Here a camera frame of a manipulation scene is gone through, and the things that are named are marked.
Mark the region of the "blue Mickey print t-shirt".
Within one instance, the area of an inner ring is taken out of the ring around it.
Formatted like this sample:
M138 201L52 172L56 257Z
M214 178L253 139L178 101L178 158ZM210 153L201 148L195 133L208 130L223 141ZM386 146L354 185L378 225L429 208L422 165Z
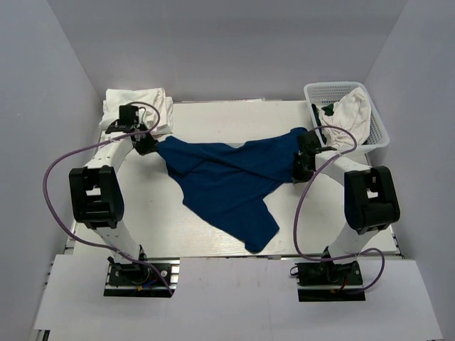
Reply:
M306 132L298 127L238 147L170 136L158 144L158 154L189 210L239 239L249 252L259 253L279 231L264 198L292 182L299 137Z

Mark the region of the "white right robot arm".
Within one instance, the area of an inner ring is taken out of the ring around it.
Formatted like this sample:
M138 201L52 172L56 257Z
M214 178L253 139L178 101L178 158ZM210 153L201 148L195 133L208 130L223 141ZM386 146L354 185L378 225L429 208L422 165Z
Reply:
M307 261L323 262L322 277L338 283L347 274L347 263L357 256L378 249L365 246L379 232L400 218L400 206L390 169L371 167L351 160L346 155L358 147L349 133L353 146L337 150L322 146L315 129L298 137L299 152L294 155L292 180L305 182L306 187L297 204L293 223L293 243L299 256ZM298 220L301 206L318 175L327 175L343 186L343 209L346 223L320 258L304 254L298 245Z

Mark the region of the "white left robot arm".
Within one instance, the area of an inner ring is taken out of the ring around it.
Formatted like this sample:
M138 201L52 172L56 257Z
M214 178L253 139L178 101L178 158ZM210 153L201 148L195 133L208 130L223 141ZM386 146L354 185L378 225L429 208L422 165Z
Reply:
M147 155L157 151L156 145L157 140L148 133L110 132L102 137L95 155L69 174L75 220L100 237L116 264L127 264L125 273L134 283L149 278L150 265L143 261L144 250L123 221L125 204L117 171L130 152Z

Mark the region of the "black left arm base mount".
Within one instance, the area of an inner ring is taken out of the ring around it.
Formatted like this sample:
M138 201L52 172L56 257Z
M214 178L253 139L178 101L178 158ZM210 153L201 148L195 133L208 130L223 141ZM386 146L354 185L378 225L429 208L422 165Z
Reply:
M139 264L109 261L103 296L123 298L170 298L176 290L180 261L151 263L157 271Z

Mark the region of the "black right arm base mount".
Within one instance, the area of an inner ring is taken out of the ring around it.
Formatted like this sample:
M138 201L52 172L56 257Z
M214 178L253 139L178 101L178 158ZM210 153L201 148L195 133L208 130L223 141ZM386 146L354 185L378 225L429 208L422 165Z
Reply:
M289 274L297 282L301 303L365 301L363 277L357 261L296 263Z

